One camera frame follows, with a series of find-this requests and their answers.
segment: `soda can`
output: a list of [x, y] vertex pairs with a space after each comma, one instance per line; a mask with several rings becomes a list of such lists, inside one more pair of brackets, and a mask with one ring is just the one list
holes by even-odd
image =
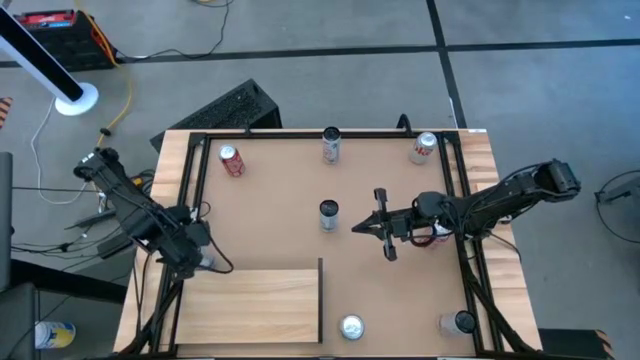
[[444, 336], [471, 334], [476, 329], [476, 318], [466, 310], [445, 314], [438, 321], [438, 329]]
[[238, 149], [233, 147], [233, 145], [222, 145], [220, 147], [218, 157], [220, 158], [220, 161], [222, 161], [222, 165], [224, 165], [224, 168], [227, 170], [229, 175], [238, 177], [244, 174], [244, 162], [240, 157]]
[[414, 164], [424, 164], [427, 162], [427, 158], [433, 152], [433, 149], [436, 148], [438, 140], [436, 136], [430, 132], [424, 132], [420, 134], [416, 138], [415, 144], [411, 148], [411, 152], [409, 153], [409, 159]]
[[333, 232], [338, 226], [338, 203], [325, 200], [320, 203], [320, 228], [324, 232]]
[[340, 158], [340, 130], [329, 126], [322, 133], [322, 157], [327, 164], [336, 164]]
[[358, 340], [364, 335], [364, 321], [357, 315], [345, 316], [340, 321], [340, 333], [347, 340]]

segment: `black stand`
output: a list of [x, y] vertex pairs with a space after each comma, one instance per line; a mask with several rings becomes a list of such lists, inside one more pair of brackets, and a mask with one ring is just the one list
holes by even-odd
[[127, 296], [126, 286], [11, 259], [11, 287], [23, 283], [32, 283], [38, 290], [116, 304], [123, 304]]

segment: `white can on floor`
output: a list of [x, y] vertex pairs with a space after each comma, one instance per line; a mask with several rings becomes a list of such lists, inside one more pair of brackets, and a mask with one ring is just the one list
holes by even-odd
[[35, 326], [36, 349], [60, 349], [76, 337], [76, 327], [68, 322], [40, 321]]

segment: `can lid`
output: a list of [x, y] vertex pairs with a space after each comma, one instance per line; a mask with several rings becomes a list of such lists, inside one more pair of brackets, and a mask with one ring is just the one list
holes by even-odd
[[232, 145], [220, 146], [220, 158], [223, 160], [231, 159], [236, 154], [236, 148]]
[[334, 216], [338, 213], [338, 203], [334, 200], [325, 200], [320, 203], [320, 213], [324, 216]]
[[432, 133], [424, 132], [418, 137], [418, 142], [424, 146], [433, 146], [438, 142], [438, 139]]
[[329, 126], [328, 128], [324, 129], [322, 137], [330, 141], [338, 140], [340, 139], [340, 130], [338, 130], [338, 128], [335, 126]]
[[458, 311], [455, 318], [456, 326], [465, 334], [471, 334], [476, 329], [476, 318], [468, 311]]
[[348, 315], [340, 322], [342, 335], [349, 340], [358, 340], [364, 334], [364, 322], [357, 315]]

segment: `silver can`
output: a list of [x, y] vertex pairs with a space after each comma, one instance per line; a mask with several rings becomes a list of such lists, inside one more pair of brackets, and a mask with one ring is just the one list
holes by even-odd
[[364, 321], [357, 315], [345, 316], [340, 321], [340, 332], [347, 340], [358, 340], [364, 335]]
[[327, 164], [336, 164], [340, 158], [340, 130], [335, 126], [329, 126], [322, 133], [322, 157]]
[[320, 203], [320, 228], [324, 232], [333, 232], [338, 227], [338, 203], [325, 200]]
[[440, 333], [445, 336], [471, 334], [476, 325], [476, 318], [466, 310], [442, 315], [438, 321]]
[[427, 158], [431, 155], [437, 144], [438, 139], [436, 139], [436, 136], [432, 133], [424, 132], [420, 134], [411, 148], [409, 159], [414, 164], [424, 164], [427, 162]]

